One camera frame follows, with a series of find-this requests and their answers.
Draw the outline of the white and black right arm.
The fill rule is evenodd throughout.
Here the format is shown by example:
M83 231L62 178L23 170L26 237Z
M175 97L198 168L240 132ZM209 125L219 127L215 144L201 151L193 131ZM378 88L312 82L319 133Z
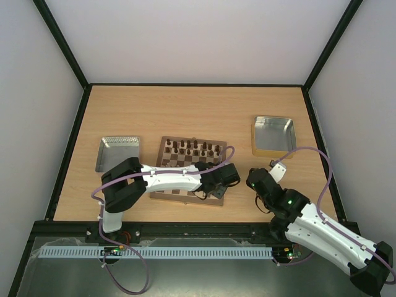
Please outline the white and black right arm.
M317 205L294 189L279 185L285 169L252 168L246 184L274 214L269 223L271 238L289 240L327 259L369 296L379 296L393 272L393 249L352 232L321 212Z

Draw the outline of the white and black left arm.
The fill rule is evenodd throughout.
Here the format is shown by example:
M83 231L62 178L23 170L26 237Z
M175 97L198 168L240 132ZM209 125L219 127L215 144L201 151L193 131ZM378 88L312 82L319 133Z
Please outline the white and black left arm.
M232 163L214 165L198 161L184 167L160 168L142 165L137 157L128 158L101 176L102 230L104 233L119 231L123 213L145 193L184 190L221 198L229 187L239 182Z

